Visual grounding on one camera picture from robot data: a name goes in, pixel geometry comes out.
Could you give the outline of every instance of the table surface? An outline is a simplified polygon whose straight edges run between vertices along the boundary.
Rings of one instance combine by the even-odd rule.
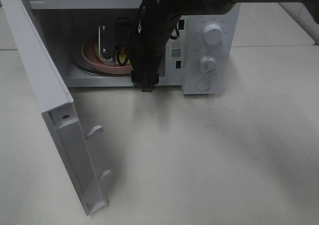
[[[242,3],[233,46],[313,45],[311,37],[277,3]],[[0,49],[16,49],[0,8]]]
[[[222,94],[72,89],[110,206],[86,217],[17,51],[0,51],[0,225],[317,225],[319,47],[232,48]]]

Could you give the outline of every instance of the timer knob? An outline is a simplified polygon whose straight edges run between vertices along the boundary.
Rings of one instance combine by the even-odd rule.
[[[199,61],[199,70],[202,74],[208,74],[216,69],[216,60],[211,56],[205,56]]]
[[[214,45],[222,40],[223,29],[218,24],[209,24],[203,30],[203,37],[206,44]]]

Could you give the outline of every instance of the black cable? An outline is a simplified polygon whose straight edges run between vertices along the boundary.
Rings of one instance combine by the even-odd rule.
[[[116,60],[118,61],[120,66],[125,66],[128,63],[128,61],[129,61],[128,55],[126,55],[125,60],[124,60],[123,63],[120,60],[120,54],[121,54],[121,51],[122,51],[123,48],[124,47],[119,47],[118,52],[116,53]]]
[[[177,28],[177,25],[175,26],[175,32],[176,32],[176,36],[174,35],[171,35],[170,38],[173,39],[173,40],[176,40],[179,38],[179,30]]]

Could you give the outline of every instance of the white microwave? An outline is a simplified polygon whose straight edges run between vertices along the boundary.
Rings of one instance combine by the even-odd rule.
[[[1,2],[43,119],[89,215],[108,204],[101,181],[111,171],[97,172],[92,166],[86,140],[103,127],[82,131],[68,87],[133,86],[129,70],[105,72],[87,63],[84,47],[99,38],[101,21],[133,19],[142,0]],[[225,15],[182,16],[179,37],[166,45],[158,86],[180,86],[184,94],[219,93],[239,6]],[[93,54],[97,43],[89,45]]]

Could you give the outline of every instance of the open door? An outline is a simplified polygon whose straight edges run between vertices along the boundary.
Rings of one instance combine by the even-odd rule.
[[[86,140],[103,128],[96,126],[87,134],[83,133],[73,98],[30,18],[32,11],[27,4],[22,0],[1,2],[42,117],[84,211],[89,215],[107,205],[100,181],[107,179],[111,171],[94,172],[86,145]]]

